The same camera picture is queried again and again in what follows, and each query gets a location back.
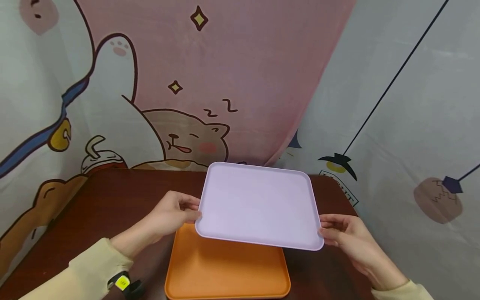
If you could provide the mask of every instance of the hand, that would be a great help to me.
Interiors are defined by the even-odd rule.
[[[325,244],[339,247],[376,290],[391,290],[408,282],[356,216],[320,215]]]
[[[155,208],[137,224],[111,239],[123,255],[133,258],[143,248],[177,231],[184,223],[194,223],[202,215],[200,199],[169,191]]]

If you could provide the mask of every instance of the table surface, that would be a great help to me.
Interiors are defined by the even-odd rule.
[[[167,191],[200,197],[205,174],[127,169],[95,173],[0,288],[0,300],[18,299],[60,273],[100,238],[111,238],[140,220]],[[356,215],[333,179],[310,178],[320,213]],[[166,299],[164,284],[173,238],[164,237],[135,259],[130,275],[145,284],[143,299]],[[370,283],[341,250],[324,246],[317,252],[284,249],[284,254],[291,280],[285,299],[373,300]],[[113,288],[105,299],[124,298]]]

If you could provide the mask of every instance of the tray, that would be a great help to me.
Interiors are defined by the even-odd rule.
[[[177,231],[165,281],[169,299],[277,299],[289,291],[281,248],[205,239],[193,224]]]
[[[324,245],[312,183],[300,171],[215,162],[199,209],[202,237],[310,251]]]

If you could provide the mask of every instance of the wrist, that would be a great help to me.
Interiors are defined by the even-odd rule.
[[[408,282],[408,278],[386,256],[369,269],[367,277],[378,291],[393,290]]]
[[[151,232],[144,224],[139,221],[126,231],[113,237],[110,242],[112,246],[124,256],[133,259],[145,247],[159,241],[161,237]]]

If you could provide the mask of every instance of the person's left hand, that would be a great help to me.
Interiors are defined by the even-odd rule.
[[[155,208],[141,221],[146,230],[161,238],[174,233],[184,223],[194,223],[202,215],[198,211],[200,199],[169,191]]]
[[[177,231],[184,223],[194,223],[202,215],[200,199],[169,191],[155,208],[137,224],[111,239],[112,246],[134,258],[146,246]]]

